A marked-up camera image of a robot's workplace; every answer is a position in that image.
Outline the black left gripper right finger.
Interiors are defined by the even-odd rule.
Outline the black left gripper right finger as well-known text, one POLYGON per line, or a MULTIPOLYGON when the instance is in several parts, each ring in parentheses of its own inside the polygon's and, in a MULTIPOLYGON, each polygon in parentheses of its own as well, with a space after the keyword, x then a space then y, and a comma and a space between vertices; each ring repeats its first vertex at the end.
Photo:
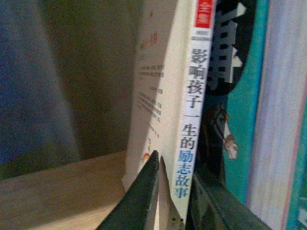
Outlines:
POLYGON ((196 166, 188 207, 187 230, 269 230, 204 166, 196 166))

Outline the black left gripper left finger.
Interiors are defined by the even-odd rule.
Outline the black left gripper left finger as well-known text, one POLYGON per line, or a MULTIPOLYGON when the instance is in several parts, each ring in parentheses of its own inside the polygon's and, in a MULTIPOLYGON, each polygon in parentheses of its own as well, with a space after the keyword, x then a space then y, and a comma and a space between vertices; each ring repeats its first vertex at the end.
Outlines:
POLYGON ((153 151, 130 188, 98 230, 153 230, 159 190, 159 155, 153 151))

